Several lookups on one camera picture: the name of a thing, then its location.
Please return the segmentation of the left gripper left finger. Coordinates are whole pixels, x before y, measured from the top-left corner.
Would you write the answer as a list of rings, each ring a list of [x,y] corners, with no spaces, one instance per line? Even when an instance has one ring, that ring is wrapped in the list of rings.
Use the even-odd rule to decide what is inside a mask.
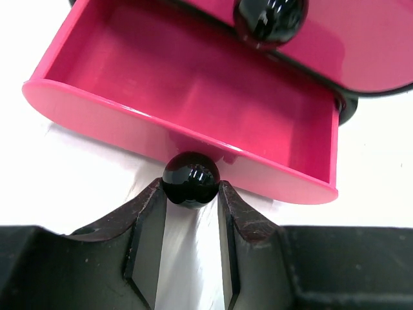
[[[1,228],[2,309],[153,309],[166,220],[156,179],[72,234]]]

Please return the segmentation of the black drawer organizer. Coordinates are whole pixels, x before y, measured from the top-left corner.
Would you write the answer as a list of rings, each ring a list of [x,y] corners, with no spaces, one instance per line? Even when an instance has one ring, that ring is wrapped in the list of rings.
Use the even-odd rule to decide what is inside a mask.
[[[355,114],[360,98],[378,98],[412,89],[411,87],[399,92],[364,96],[347,91],[273,52],[250,46],[238,36],[235,30],[193,7],[191,2],[163,1],[162,7],[191,30],[195,32],[217,31],[225,38],[226,45],[234,45],[237,54],[246,58],[246,77],[249,88],[252,90],[262,90],[271,96],[279,93],[286,85],[292,85],[305,92],[327,91],[336,101],[340,123],[346,123]]]

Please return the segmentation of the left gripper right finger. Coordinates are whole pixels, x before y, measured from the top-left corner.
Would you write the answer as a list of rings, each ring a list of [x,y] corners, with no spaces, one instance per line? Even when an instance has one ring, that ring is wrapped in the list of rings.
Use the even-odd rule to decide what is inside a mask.
[[[226,309],[411,309],[412,230],[279,226],[219,184]]]

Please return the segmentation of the pink drawer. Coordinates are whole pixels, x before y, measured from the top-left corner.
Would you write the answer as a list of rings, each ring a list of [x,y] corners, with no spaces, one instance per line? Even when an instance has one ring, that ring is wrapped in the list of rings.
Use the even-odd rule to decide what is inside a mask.
[[[412,87],[412,2],[192,1],[250,46],[360,95]]]
[[[262,196],[337,198],[334,93],[166,1],[77,1],[23,94],[53,122],[155,160],[200,152]]]

